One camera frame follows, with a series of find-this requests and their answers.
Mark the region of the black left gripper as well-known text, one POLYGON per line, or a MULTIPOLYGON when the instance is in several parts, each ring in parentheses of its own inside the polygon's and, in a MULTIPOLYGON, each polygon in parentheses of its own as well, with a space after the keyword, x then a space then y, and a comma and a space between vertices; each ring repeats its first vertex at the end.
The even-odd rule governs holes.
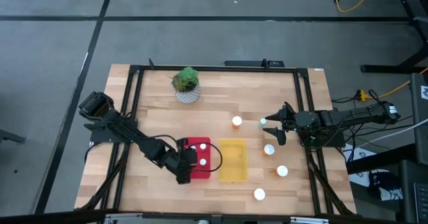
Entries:
POLYGON ((194 149, 186 149, 189 139, 184 137, 176 141, 178 151, 178 161, 175 170, 178 184, 189 184, 191 182, 191 172, 197 163, 197 153, 194 149))

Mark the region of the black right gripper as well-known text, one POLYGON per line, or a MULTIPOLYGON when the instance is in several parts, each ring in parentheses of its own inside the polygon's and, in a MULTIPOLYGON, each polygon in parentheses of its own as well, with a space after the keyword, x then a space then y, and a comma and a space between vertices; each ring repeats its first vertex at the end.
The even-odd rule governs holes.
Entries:
POLYGON ((286 144, 285 131, 295 131, 297 129, 296 114, 297 112, 292 108, 292 106, 288 102, 284 102, 281 110, 278 110, 275 114, 265 117, 266 120, 282 121, 283 130, 275 127, 263 128, 263 131, 275 136, 278 144, 280 146, 284 146, 286 144))

